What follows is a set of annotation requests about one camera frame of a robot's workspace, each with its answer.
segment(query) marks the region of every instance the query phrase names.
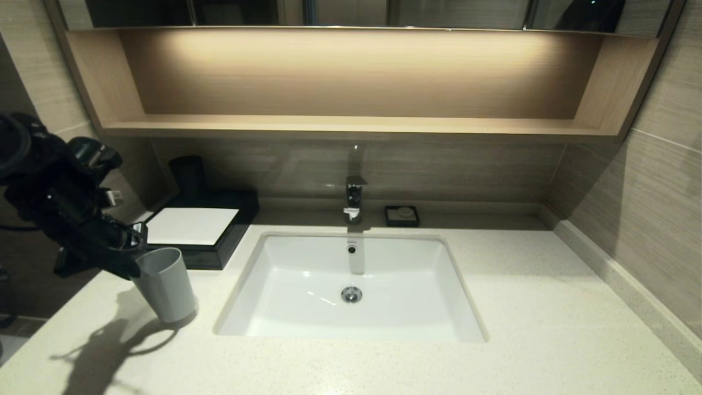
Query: white countertop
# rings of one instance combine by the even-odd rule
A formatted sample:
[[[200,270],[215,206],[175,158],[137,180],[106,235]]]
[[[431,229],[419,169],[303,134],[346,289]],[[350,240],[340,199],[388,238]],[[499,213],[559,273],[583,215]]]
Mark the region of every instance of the white countertop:
[[[267,214],[258,223],[281,223],[275,219]],[[129,355],[173,331],[159,332],[132,283],[101,273],[0,368],[0,394],[702,394],[651,330],[535,217],[451,215],[424,224],[433,228],[366,234],[442,236],[487,343],[216,335],[262,234],[346,232],[255,225],[223,271],[190,271],[199,314],[162,348]]]

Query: white sink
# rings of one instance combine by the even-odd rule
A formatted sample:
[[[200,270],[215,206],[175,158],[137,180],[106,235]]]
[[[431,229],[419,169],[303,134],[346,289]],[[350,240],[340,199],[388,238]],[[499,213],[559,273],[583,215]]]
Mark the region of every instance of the white sink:
[[[350,246],[355,253],[349,253]],[[347,287],[361,290],[358,302],[342,298]],[[216,332],[485,341],[446,246],[439,240],[397,238],[261,238]]]

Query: mirror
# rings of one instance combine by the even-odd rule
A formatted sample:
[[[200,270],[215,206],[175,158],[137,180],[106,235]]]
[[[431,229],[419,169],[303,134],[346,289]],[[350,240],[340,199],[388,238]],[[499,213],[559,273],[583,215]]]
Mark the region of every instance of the mirror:
[[[187,0],[59,0],[69,30],[192,26]]]
[[[192,0],[198,25],[521,30],[529,0]]]
[[[534,0],[527,28],[657,37],[670,0]]]

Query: drain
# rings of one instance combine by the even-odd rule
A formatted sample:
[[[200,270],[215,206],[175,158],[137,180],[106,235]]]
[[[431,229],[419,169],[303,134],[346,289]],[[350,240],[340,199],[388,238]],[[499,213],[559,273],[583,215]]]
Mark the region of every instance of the drain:
[[[341,291],[341,299],[346,303],[358,303],[363,297],[363,292],[356,287],[346,287]]]

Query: white notepad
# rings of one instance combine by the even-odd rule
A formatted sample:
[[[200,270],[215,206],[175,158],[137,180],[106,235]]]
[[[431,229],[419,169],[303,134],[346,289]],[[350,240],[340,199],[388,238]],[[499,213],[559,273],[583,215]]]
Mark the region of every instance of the white notepad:
[[[149,244],[214,245],[238,209],[165,208],[146,223]]]

